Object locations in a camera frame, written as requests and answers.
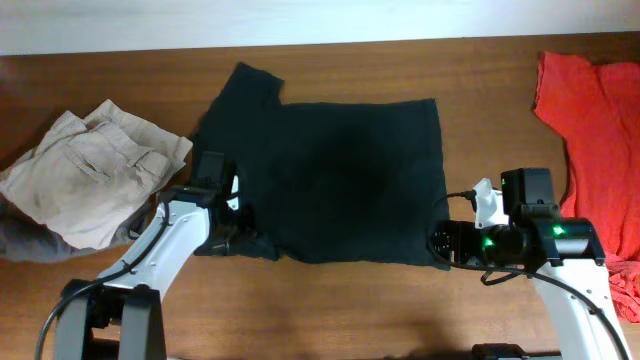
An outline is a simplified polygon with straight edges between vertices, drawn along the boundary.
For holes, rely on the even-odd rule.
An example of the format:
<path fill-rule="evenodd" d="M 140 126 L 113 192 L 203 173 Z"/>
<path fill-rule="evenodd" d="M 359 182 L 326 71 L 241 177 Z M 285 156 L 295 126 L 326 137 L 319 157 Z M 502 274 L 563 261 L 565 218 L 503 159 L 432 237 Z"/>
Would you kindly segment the dark green t-shirt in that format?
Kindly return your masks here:
<path fill-rule="evenodd" d="M 217 152 L 238 172 L 253 233 L 230 253 L 432 265 L 427 239 L 449 216 L 435 101 L 284 104 L 282 85 L 238 64 L 193 139 L 195 165 Z"/>

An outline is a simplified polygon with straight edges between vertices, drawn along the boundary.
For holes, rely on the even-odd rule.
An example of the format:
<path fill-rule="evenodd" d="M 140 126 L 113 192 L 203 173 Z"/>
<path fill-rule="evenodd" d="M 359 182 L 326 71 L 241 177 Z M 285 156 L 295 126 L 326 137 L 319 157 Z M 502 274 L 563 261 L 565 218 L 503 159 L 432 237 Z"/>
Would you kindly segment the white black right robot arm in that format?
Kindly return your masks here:
<path fill-rule="evenodd" d="M 436 261 L 479 271 L 486 286 L 531 279 L 558 338 L 549 358 L 630 358 L 595 227 L 562 216 L 549 170 L 505 171 L 499 189 L 483 179 L 462 196 L 476 218 L 436 225 L 427 241 Z"/>

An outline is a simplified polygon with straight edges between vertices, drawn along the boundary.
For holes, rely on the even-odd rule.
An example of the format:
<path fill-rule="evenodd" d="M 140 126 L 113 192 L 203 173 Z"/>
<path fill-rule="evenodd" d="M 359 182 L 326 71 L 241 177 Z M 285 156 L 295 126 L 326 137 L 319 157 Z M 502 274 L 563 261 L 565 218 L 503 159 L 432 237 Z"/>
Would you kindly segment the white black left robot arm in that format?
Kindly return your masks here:
<path fill-rule="evenodd" d="M 127 252 L 92 281 L 72 280 L 47 322 L 57 359 L 164 359 L 162 301 L 187 260 L 226 255 L 215 230 L 240 220 L 238 176 L 175 186 Z"/>

